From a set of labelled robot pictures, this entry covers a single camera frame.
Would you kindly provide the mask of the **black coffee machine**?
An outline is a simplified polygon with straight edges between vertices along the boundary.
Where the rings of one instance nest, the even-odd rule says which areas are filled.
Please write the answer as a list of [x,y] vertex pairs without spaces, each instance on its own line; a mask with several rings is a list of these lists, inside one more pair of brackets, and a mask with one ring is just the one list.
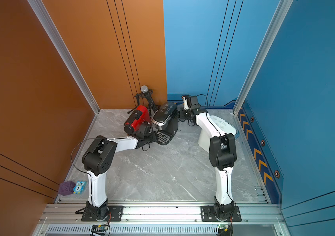
[[164,103],[153,115],[152,124],[157,129],[157,143],[167,145],[178,130],[178,111],[174,103]]

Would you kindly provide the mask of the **microphone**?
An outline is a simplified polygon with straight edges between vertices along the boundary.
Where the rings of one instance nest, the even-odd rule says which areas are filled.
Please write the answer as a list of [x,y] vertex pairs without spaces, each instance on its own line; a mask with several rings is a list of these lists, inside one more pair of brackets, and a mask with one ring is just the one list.
[[139,105],[140,105],[140,98],[145,98],[148,102],[148,106],[146,106],[149,110],[149,114],[152,116],[154,115],[157,110],[159,109],[159,106],[155,104],[153,98],[152,98],[153,90],[149,89],[148,86],[141,86],[141,93],[137,93],[134,97],[137,100],[137,105],[132,110],[128,111],[127,114],[132,113]]

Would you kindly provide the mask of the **white coffee machine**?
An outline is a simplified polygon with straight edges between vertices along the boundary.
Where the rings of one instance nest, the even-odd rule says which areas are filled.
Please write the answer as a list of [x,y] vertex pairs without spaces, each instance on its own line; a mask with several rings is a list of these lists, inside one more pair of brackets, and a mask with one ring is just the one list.
[[198,144],[206,152],[209,152],[210,139],[212,137],[220,137],[229,133],[233,134],[235,138],[239,136],[239,132],[235,126],[209,113],[200,113],[197,115],[196,124],[202,129]]

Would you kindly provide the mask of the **red coffee machine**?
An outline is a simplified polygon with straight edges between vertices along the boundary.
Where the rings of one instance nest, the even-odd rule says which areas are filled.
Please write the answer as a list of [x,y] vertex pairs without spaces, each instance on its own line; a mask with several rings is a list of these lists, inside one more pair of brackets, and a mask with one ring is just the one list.
[[149,115],[149,110],[143,106],[137,106],[133,111],[130,112],[129,118],[124,123],[124,131],[131,135],[139,131],[140,126],[143,123],[151,123],[151,118]]

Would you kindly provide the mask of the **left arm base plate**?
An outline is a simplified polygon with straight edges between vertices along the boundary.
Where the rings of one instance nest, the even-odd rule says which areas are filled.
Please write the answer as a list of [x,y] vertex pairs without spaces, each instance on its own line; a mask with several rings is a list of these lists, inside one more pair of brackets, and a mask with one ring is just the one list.
[[95,207],[91,204],[84,208],[81,221],[83,222],[120,222],[124,206],[101,206]]

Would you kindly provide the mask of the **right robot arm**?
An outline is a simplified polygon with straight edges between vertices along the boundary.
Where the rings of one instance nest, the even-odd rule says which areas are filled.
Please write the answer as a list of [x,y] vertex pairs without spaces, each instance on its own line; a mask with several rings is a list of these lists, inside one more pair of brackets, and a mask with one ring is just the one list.
[[236,210],[231,186],[232,171],[237,160],[235,136],[217,126],[208,111],[200,106],[196,96],[184,95],[182,99],[180,118],[191,120],[208,137],[209,161],[216,174],[214,211],[220,221],[228,221]]

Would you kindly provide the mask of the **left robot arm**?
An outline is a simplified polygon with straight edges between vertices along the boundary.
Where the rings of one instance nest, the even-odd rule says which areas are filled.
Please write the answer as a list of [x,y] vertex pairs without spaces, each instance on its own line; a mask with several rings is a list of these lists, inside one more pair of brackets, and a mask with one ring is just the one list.
[[110,209],[106,194],[106,177],[118,152],[134,150],[150,145],[158,140],[152,126],[142,123],[137,132],[121,138],[106,138],[99,135],[82,157],[84,169],[88,175],[89,197],[85,208],[76,211],[82,214],[82,221],[109,221]]

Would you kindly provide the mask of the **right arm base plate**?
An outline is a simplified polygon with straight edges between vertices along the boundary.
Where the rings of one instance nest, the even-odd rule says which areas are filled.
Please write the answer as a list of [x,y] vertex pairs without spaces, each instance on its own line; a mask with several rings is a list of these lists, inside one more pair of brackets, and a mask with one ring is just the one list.
[[230,206],[225,211],[214,205],[201,206],[202,222],[241,222],[242,217],[238,206]]

